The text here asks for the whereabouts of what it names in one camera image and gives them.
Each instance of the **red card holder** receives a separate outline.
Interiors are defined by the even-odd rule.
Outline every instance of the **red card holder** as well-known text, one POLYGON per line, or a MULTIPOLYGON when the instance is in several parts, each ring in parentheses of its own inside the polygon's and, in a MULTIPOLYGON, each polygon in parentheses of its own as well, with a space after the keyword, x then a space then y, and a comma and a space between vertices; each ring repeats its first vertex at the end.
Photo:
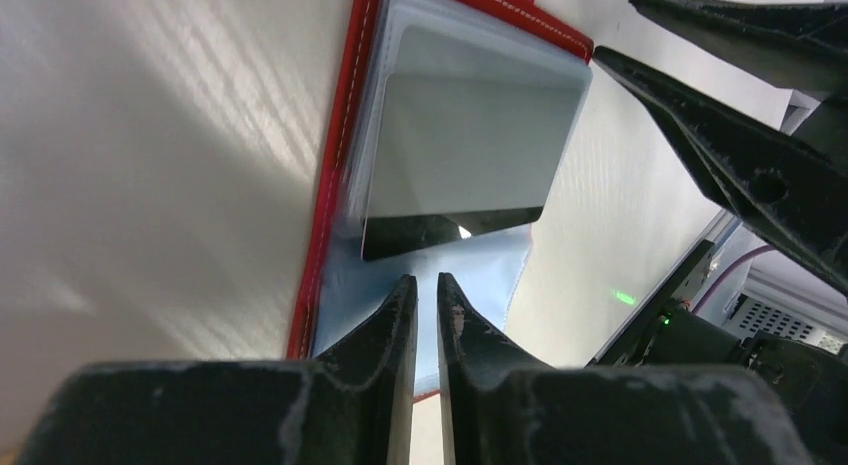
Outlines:
MULTIPOLYGON (((327 255, 333 216, 339 203, 340 182, 353 136, 356 115, 362 101, 362 91, 381 1, 353 0, 321 163, 309 250, 292 315, 291 333, 286 351, 286 358, 289 359, 308 358, 310 353, 318 315, 322 266, 327 255)), ((591 59, 592 41, 534 6, 532 0, 456 1, 529 32, 580 57, 587 63, 591 59)))

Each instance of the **screw hole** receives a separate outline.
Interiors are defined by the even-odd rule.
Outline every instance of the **screw hole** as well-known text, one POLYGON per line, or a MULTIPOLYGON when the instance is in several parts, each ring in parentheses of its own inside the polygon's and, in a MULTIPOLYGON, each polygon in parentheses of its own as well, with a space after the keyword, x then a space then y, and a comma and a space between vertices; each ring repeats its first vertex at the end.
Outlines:
POLYGON ((786 182, 776 170, 762 172, 751 181, 751 194, 754 199, 766 204, 786 198, 788 192, 786 182))

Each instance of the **white stitching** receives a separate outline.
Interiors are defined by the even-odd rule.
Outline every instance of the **white stitching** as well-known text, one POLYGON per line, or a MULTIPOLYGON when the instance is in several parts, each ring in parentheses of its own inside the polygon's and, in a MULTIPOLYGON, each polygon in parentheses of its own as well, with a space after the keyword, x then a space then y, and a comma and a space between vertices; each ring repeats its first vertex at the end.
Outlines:
POLYGON ((550 30, 550 31, 552 31, 552 32, 556 33, 557 35, 559 35, 559 36, 561 36, 561 37, 565 38, 565 39, 566 39, 566 40, 568 40, 569 42, 571 42, 571 43, 573 43, 573 44, 577 45, 578 47, 580 47, 580 50, 583 50, 583 57, 581 57, 581 58, 583 58, 584 60, 585 60, 586 58, 588 58, 588 56, 589 56, 589 49, 588 49, 588 48, 586 48, 586 45, 585 45, 583 42, 580 42, 580 41, 578 41, 578 40, 575 40, 575 39, 574 39, 574 37, 572 37, 571 35, 569 35, 569 34, 567 34, 567 33, 563 32, 563 31, 562 31, 562 30, 560 30, 559 28, 557 28, 557 27, 555 27, 555 26, 553 26, 553 25, 549 24, 548 22, 546 22, 546 21, 544 21, 544 20, 542 20, 542 19, 540 19, 540 18, 536 17, 536 16, 535 16, 535 15, 533 15, 532 13, 529 13, 529 12, 527 12, 527 11, 525 11, 525 10, 521 9, 521 8, 520 8, 520 7, 518 7, 518 6, 516 6, 516 5, 513 5, 513 4, 509 3, 509 2, 508 2, 508 1, 506 1, 506 0, 492 0, 492 1, 493 1, 493 2, 495 2, 495 3, 498 3, 498 4, 500 4, 500 5, 503 5, 504 7, 506 7, 506 9, 507 9, 507 10, 509 10, 509 11, 511 11, 511 12, 518 13, 518 14, 519 14, 519 15, 521 15, 522 17, 526 17, 526 18, 531 19, 533 22, 538 23, 539 25, 542 25, 543 27, 545 27, 545 29, 546 29, 546 30, 550 30))
MULTIPOLYGON (((341 142, 344 142, 344 136, 345 136, 344 134, 345 134, 345 131, 347 131, 347 120, 348 120, 348 117, 350 116, 350 105, 351 105, 351 101, 353 99, 353 90, 355 88, 354 85, 356 83, 356 74, 359 71, 359 59, 362 56, 362 41, 365 38, 365 30, 366 30, 366 25, 368 23, 368 11, 369 10, 371 10, 371 0, 365 0, 365 12, 363 13, 363 18, 362 18, 362 31, 359 33, 359 44, 356 47, 356 55, 355 55, 355 58, 354 58, 354 61, 353 61, 353 74, 351 75, 351 78, 350 78, 350 83, 351 83, 350 92, 348 92, 348 94, 347 94, 347 103, 345 104, 344 118, 342 119, 342 131, 341 131, 341 134, 339 135, 339 140, 341 142)), ((332 180, 335 177, 336 172, 339 168, 339 161, 341 160, 341 155, 342 155, 342 144, 340 143, 337 150, 336 150, 336 160, 333 163, 332 170, 330 170, 330 183, 332 183, 332 180)), ((319 258, 324 253, 324 246, 325 246, 324 237, 327 235, 327 229, 330 226, 330 220, 327 220, 327 211, 328 211, 329 208, 330 208, 330 200, 327 200, 326 203, 324 204, 324 211, 321 212, 321 220, 323 220, 324 226, 321 227, 321 238, 318 240, 318 257, 319 258)), ((313 309, 315 307, 311 306, 310 304, 312 303, 312 299, 314 298, 315 293, 317 291, 316 284, 318 283, 317 278, 320 275, 320 273, 319 273, 320 269, 321 269, 321 266, 320 266, 319 262, 316 260, 314 268, 312 270, 312 279, 309 282, 309 294, 306 296, 306 304, 307 304, 307 307, 308 307, 306 309, 306 321, 304 322, 304 331, 306 333, 311 333, 310 326, 312 324, 312 315, 313 315, 313 311, 314 311, 313 309)), ((298 358, 306 358, 306 343, 311 342, 311 341, 312 341, 311 338, 307 339, 306 335, 304 335, 304 339, 300 341, 300 356, 298 358)))

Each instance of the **card holder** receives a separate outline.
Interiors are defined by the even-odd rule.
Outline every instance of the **card holder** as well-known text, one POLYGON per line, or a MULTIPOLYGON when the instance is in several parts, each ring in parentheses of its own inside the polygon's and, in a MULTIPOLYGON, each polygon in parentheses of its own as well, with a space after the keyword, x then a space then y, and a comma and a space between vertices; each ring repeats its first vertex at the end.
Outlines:
MULTIPOLYGON (((401 50, 397 48, 399 43, 394 43, 395 48, 391 49, 394 52, 391 52, 390 45, 393 42, 386 40, 385 33, 389 26, 400 24, 410 28, 414 26, 414 23, 424 22, 424 26, 420 27, 421 32, 424 35, 430 33, 431 36, 419 37, 421 40, 438 41, 441 40, 438 37, 448 37, 460 43, 482 42, 480 47, 482 50, 492 53, 500 51, 508 56, 514 55, 521 64, 526 64, 525 62, 534 64, 538 67, 539 73, 532 74, 533 79, 540 81, 556 81, 557 67, 560 63, 558 60, 567 61, 564 57, 574 57, 572 63, 575 66, 581 62, 588 63, 591 58, 593 45, 590 39, 533 6, 532 0, 394 0, 394 7, 399 7, 394 12, 392 12, 392 1, 353 0, 341 71, 320 166, 309 250, 291 321, 291 333, 286 351, 288 358, 306 358, 312 350, 318 321, 322 272, 331 237, 342 237, 345 234, 355 236, 356 233, 361 233, 357 230, 361 227, 361 225, 357 226, 357 221, 349 223, 349 218, 355 217, 356 213, 349 212, 367 209, 365 207, 367 207, 368 178, 365 170, 371 166, 369 160, 373 163, 374 150, 361 146, 361 143, 365 140, 369 123, 376 119, 371 126, 379 125, 379 117, 382 114, 380 101, 384 97, 384 90, 382 93, 377 91, 379 77, 387 78, 392 74, 391 72, 405 73, 407 70, 420 75, 433 73, 446 76, 450 73, 457 75, 464 73, 467 76, 469 74, 468 57, 451 62, 450 56, 443 54, 441 57, 432 57, 440 60, 433 63, 422 60, 420 57, 401 60, 398 63, 398 57, 404 59, 411 55, 400 54, 401 50), (398 17, 407 21, 390 22, 390 18, 398 17), (395 57, 394 62, 389 60, 392 53, 395 57), (440 66, 436 70, 434 70, 434 63, 440 66), (348 196, 349 191, 356 190, 359 190, 359 195, 352 193, 348 196), (365 195, 362 195, 362 190, 366 190, 365 195)), ((515 79, 516 74, 521 75, 516 70, 510 72, 509 66, 501 67, 496 72, 498 75, 494 78, 501 80, 515 79)), ((526 251, 522 250, 529 250, 529 229, 521 227, 514 232, 505 231, 504 233, 502 237, 493 236, 491 240, 478 242, 473 247, 462 245, 466 248, 475 248, 478 245, 486 247, 485 244, 491 242, 495 245, 489 247, 493 252, 497 252, 501 250, 499 247, 502 247, 498 243, 505 240, 507 235, 525 237, 512 242, 515 245, 510 249, 514 253, 497 252, 496 254, 504 263, 503 273, 520 275, 523 269, 523 259, 520 257, 526 257, 526 251)), ((427 253, 436 254, 444 260, 463 263, 465 261, 459 255, 447 256, 435 249, 427 253)), ((478 270, 472 270, 472 266, 463 267, 469 273, 478 272, 478 270)), ((489 273, 482 270, 480 272, 483 275, 489 273)), ((514 289, 517 276, 511 276, 504 282, 504 286, 514 289)), ((507 296, 504 292, 504 296, 507 297, 502 300, 504 303, 493 305, 501 309, 505 317, 511 294, 507 296)), ((336 307, 329 311, 337 313, 343 308, 336 307)))
POLYGON ((577 105, 563 117, 567 130, 591 81, 589 68, 571 53, 453 0, 387 0, 386 6, 342 183, 344 203, 336 227, 350 237, 364 232, 389 77, 568 89, 577 105))

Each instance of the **purple cable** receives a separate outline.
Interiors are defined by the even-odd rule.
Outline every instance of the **purple cable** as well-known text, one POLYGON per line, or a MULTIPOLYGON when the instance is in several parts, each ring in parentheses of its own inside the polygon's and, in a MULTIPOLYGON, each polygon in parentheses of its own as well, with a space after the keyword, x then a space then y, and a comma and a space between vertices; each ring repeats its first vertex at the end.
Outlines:
POLYGON ((748 260, 751 260, 759 255, 762 255, 766 252, 770 252, 772 250, 774 250, 774 247, 772 247, 771 245, 763 245, 762 247, 755 248, 750 252, 746 253, 745 255, 742 255, 741 257, 737 258, 736 261, 731 263, 726 269, 724 269, 724 271, 721 272, 721 275, 719 275, 718 278, 716 278, 716 280, 712 283, 712 285, 710 285, 710 288, 707 289, 706 293, 704 293, 704 296, 701 297, 701 300, 699 300, 698 303, 692 308, 692 314, 695 315, 698 313, 698 310, 700 310, 701 307, 703 307, 707 303, 707 300, 709 300, 710 297, 713 296, 715 291, 718 290, 719 285, 721 285, 721 283, 725 281, 727 277, 729 277, 730 274, 733 273, 734 270, 739 268, 740 265, 747 262, 748 260))

